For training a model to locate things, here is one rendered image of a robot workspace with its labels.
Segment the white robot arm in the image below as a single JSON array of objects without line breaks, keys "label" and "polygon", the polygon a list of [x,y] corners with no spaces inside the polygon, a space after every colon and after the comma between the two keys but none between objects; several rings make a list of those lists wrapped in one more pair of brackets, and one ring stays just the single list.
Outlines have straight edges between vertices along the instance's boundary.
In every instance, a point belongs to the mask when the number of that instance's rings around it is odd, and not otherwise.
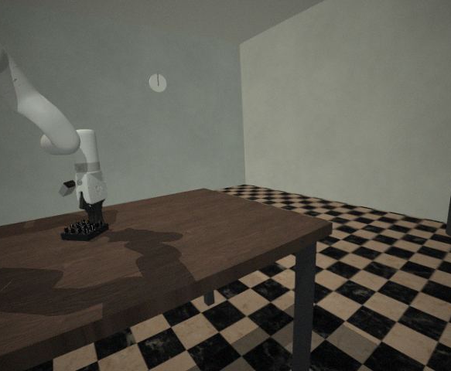
[{"label": "white robot arm", "polygon": [[65,115],[35,89],[1,45],[0,99],[10,110],[28,118],[44,133],[41,146],[45,152],[51,155],[73,154],[76,172],[101,169],[95,132],[75,130]]}]

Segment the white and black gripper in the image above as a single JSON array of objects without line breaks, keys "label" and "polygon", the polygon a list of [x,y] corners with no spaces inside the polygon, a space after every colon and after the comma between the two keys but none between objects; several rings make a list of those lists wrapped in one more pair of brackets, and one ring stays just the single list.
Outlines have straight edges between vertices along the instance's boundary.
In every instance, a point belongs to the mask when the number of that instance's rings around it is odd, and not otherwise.
[{"label": "white and black gripper", "polygon": [[102,221],[102,204],[108,197],[102,171],[76,172],[75,183],[77,201],[80,209],[86,210],[89,223]]}]

